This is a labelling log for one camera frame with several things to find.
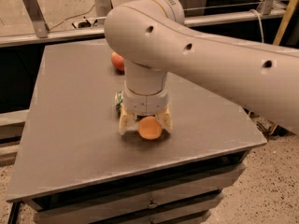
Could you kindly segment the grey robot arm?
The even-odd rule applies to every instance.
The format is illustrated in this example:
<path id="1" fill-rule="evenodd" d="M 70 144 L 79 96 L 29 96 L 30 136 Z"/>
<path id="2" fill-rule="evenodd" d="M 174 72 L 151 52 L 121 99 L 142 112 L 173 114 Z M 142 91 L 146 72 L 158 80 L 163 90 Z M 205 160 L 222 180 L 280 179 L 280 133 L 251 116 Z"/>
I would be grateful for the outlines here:
<path id="1" fill-rule="evenodd" d="M 299 133 L 297 50 L 194 31 L 178 0 L 136 0 L 105 20 L 110 47 L 126 61 L 124 110 L 161 112 L 165 72 L 183 77 Z"/>

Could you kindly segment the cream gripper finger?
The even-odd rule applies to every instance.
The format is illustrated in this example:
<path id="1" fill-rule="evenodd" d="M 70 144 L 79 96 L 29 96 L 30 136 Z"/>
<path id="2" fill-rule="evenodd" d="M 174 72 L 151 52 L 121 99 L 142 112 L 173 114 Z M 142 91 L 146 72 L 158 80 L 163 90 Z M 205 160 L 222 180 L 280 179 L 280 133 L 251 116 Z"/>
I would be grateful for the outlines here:
<path id="1" fill-rule="evenodd" d="M 119 133 L 124 135 L 129 127 L 137 120 L 137 115 L 134 112 L 128 111 L 125 105 L 121 106 L 121 115 L 119 121 Z"/>
<path id="2" fill-rule="evenodd" d="M 155 118 L 168 133 L 173 132 L 173 123 L 172 123 L 169 106 L 167 106 L 161 112 L 158 112 L 155 115 Z"/>

